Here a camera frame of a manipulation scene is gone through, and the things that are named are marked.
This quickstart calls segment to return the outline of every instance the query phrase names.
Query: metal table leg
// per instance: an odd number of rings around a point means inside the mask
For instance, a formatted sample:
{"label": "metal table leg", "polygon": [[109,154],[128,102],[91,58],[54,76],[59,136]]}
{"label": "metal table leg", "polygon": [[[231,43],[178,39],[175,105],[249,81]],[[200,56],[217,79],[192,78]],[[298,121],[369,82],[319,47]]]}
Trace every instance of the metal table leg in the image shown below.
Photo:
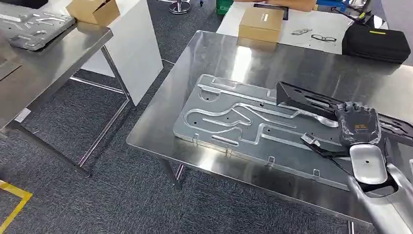
{"label": "metal table leg", "polygon": [[178,170],[176,171],[176,173],[174,173],[168,160],[163,159],[163,158],[160,158],[159,160],[161,161],[162,166],[164,166],[164,169],[170,181],[172,182],[172,185],[175,186],[176,189],[181,189],[182,185],[179,182],[179,177],[181,176],[182,170],[184,169],[184,165],[180,164],[178,167]]}
{"label": "metal table leg", "polygon": [[84,80],[84,79],[80,79],[80,78],[75,78],[72,77],[72,80],[78,81],[78,82],[82,82],[88,85],[92,85],[98,88],[102,88],[102,89],[106,89],[115,93],[121,93],[124,94],[126,96],[126,100],[123,102],[123,104],[119,107],[119,109],[116,111],[116,113],[114,114],[114,116],[111,118],[111,120],[109,120],[108,124],[105,126],[105,128],[100,132],[99,136],[97,137],[97,139],[94,141],[94,143],[91,145],[91,147],[87,150],[87,152],[85,153],[85,155],[83,155],[83,157],[80,159],[79,161],[79,166],[83,166],[85,164],[85,162],[89,159],[90,155],[93,153],[93,151],[96,149],[97,145],[101,142],[101,140],[103,139],[103,137],[106,135],[106,133],[109,131],[110,127],[113,125],[113,123],[116,121],[116,119],[119,117],[119,115],[122,113],[122,111],[125,109],[125,107],[128,105],[129,101],[132,101],[131,96],[125,86],[125,83],[122,80],[122,77],[119,74],[119,71],[117,70],[117,67],[111,57],[111,55],[109,54],[108,49],[106,48],[106,46],[103,46],[100,49],[103,53],[103,56],[105,57],[106,61],[108,62],[115,78],[117,79],[117,81],[120,84],[120,87],[122,88],[122,90],[120,89],[116,89],[116,88],[112,88],[103,84],[99,84],[99,83],[95,83],[92,81],[88,81],[88,80]]}
{"label": "metal table leg", "polygon": [[34,142],[36,145],[38,145],[39,147],[41,147],[42,149],[50,152],[51,154],[53,154],[54,156],[56,156],[59,160],[61,160],[62,162],[64,162],[66,165],[68,165],[69,167],[71,167],[72,169],[74,169],[75,171],[78,171],[80,173],[82,173],[84,176],[89,177],[90,176],[90,172],[86,171],[85,169],[82,168],[82,166],[85,164],[86,160],[88,160],[88,158],[90,157],[90,155],[93,153],[93,151],[96,149],[97,145],[99,144],[99,142],[103,139],[103,137],[106,135],[106,133],[109,131],[110,127],[113,125],[113,123],[116,121],[116,119],[119,117],[119,115],[122,113],[122,111],[125,109],[125,107],[128,105],[128,103],[130,101],[132,101],[131,96],[125,86],[125,83],[123,82],[119,71],[116,68],[116,65],[112,59],[112,57],[110,56],[108,49],[106,48],[106,46],[103,46],[101,48],[101,51],[103,53],[103,56],[105,57],[106,61],[108,62],[113,74],[115,75],[115,78],[117,79],[117,81],[119,82],[122,90],[120,89],[116,89],[110,86],[106,86],[103,84],[99,84],[96,82],[92,82],[92,81],[88,81],[85,79],[80,79],[80,78],[76,78],[76,77],[71,77],[71,80],[74,81],[78,81],[81,83],[85,83],[88,85],[92,85],[95,87],[99,87],[105,90],[109,90],[115,93],[120,93],[120,94],[124,94],[126,96],[126,100],[123,102],[123,104],[119,107],[119,109],[116,111],[116,113],[114,114],[114,116],[111,118],[111,120],[109,120],[108,124],[105,126],[105,128],[101,131],[101,133],[99,134],[99,136],[97,137],[97,139],[94,141],[94,143],[92,144],[92,146],[89,148],[89,150],[85,153],[85,155],[82,157],[82,159],[79,161],[79,164],[76,164],[74,162],[72,162],[70,159],[68,159],[64,154],[62,154],[61,152],[59,152],[57,149],[53,148],[51,145],[47,144],[46,142],[44,142],[42,139],[40,139],[39,137],[37,137],[36,135],[34,135],[33,133],[31,133],[29,130],[25,129],[23,126],[20,125],[19,122],[17,121],[12,121],[9,124],[9,128],[12,129],[17,129],[19,130],[23,136],[27,139],[29,139],[30,141]]}
{"label": "metal table leg", "polygon": [[349,234],[354,234],[354,222],[348,221]]}
{"label": "metal table leg", "polygon": [[55,157],[57,157],[60,161],[64,162],[66,165],[68,165],[70,168],[73,170],[81,173],[85,177],[90,176],[90,172],[86,171],[85,169],[81,168],[78,166],[76,163],[68,159],[64,154],[59,152],[57,149],[53,148],[51,145],[48,143],[44,142],[42,139],[31,133],[29,130],[25,129],[23,126],[20,125],[19,122],[13,121],[10,123],[10,126],[14,129],[19,130],[25,138],[27,138],[29,141],[35,143],[37,146],[40,148],[46,150],[47,152],[53,154]]}

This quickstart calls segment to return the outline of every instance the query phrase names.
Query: aluminum plate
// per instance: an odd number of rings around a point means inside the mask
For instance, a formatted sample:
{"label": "aluminum plate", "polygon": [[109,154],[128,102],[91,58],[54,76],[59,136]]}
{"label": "aluminum plate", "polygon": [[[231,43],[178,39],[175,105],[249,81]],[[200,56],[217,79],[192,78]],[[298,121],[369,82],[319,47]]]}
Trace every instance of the aluminum plate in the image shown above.
{"label": "aluminum plate", "polygon": [[[277,106],[275,98],[275,90],[201,75],[174,125],[174,134],[229,156],[347,189],[347,174],[300,139],[308,133],[323,148],[343,151],[338,128],[288,106]],[[338,162],[352,171],[349,159]]]}
{"label": "aluminum plate", "polygon": [[0,2],[0,30],[15,47],[38,50],[74,23],[70,16]]}

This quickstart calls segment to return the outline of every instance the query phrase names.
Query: white table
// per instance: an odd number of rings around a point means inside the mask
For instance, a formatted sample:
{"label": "white table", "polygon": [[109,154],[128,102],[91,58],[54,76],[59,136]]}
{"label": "white table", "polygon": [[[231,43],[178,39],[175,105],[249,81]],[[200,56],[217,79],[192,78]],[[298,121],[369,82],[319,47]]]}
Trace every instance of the white table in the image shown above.
{"label": "white table", "polygon": [[[71,0],[49,0],[41,10],[68,15]],[[135,105],[162,70],[163,65],[146,0],[116,0],[120,16],[108,27],[113,38],[106,43],[113,62]],[[82,69],[114,77],[101,51]]]}
{"label": "white table", "polygon": [[[252,5],[252,2],[234,2],[225,15],[217,33],[237,37],[238,27],[245,9],[252,7]],[[290,9],[289,19],[282,22],[279,43],[340,55],[341,41],[351,22],[352,20],[340,14],[320,11],[302,12]],[[302,35],[291,34],[291,32],[303,28],[311,28],[313,30]],[[311,38],[312,34],[334,37],[337,41],[320,41]]]}

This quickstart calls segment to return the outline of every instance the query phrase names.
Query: yellow label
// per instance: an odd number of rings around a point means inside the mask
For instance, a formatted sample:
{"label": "yellow label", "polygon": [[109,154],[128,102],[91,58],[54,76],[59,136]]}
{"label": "yellow label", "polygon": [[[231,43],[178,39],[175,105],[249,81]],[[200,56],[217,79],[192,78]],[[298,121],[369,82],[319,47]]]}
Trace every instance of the yellow label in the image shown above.
{"label": "yellow label", "polygon": [[386,33],[383,32],[377,32],[377,31],[369,31],[370,33],[375,33],[375,34],[380,34],[380,35],[386,35]]}

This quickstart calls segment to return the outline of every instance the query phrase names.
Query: gray carpet tile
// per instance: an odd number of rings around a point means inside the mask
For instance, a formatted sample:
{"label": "gray carpet tile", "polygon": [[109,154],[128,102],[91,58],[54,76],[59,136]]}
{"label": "gray carpet tile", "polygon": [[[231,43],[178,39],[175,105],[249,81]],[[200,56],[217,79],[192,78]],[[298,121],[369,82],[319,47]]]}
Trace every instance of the gray carpet tile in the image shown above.
{"label": "gray carpet tile", "polygon": [[[162,57],[175,61],[198,29],[214,31],[220,18],[213,1],[174,16],[167,3],[148,2]],[[0,179],[33,193],[6,233],[346,233],[347,222],[301,204],[281,200],[241,183],[185,168],[175,190],[153,155],[128,147],[126,137],[172,65],[136,107],[128,107],[86,163],[90,178],[26,141],[17,132],[0,140]],[[113,78],[79,71],[106,85]],[[24,126],[70,158],[79,160],[122,103],[123,96],[66,83]],[[0,194],[0,218],[15,198]],[[373,228],[356,228],[374,233]]]}
{"label": "gray carpet tile", "polygon": [[170,3],[148,0],[159,51],[163,59],[176,62],[187,43],[197,30],[216,32],[223,16],[215,13],[215,0],[205,0],[200,7],[199,0],[190,1],[191,11],[184,15],[168,12]]}

